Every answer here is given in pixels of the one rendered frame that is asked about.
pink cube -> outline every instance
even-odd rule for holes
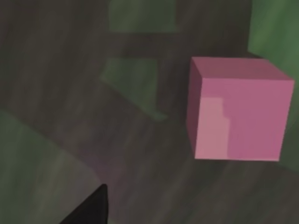
[[[293,86],[265,59],[192,58],[186,123],[195,158],[278,161]]]

green surface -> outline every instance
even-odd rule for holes
[[[175,0],[111,0],[109,28],[113,32],[175,32]]]
[[[110,59],[100,78],[154,120],[166,118],[156,110],[156,60]]]
[[[249,50],[294,78],[280,164],[299,172],[299,1],[253,0]]]
[[[1,224],[58,224],[99,185],[84,164],[0,112]]]

black object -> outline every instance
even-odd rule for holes
[[[102,184],[60,224],[107,224],[108,189]]]

cube's top face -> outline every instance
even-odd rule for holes
[[[202,78],[292,80],[260,58],[193,57],[192,62]]]

cube's side face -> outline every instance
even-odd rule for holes
[[[292,80],[203,79],[196,158],[278,161]]]
[[[191,60],[186,126],[193,153],[196,150],[202,78]]]

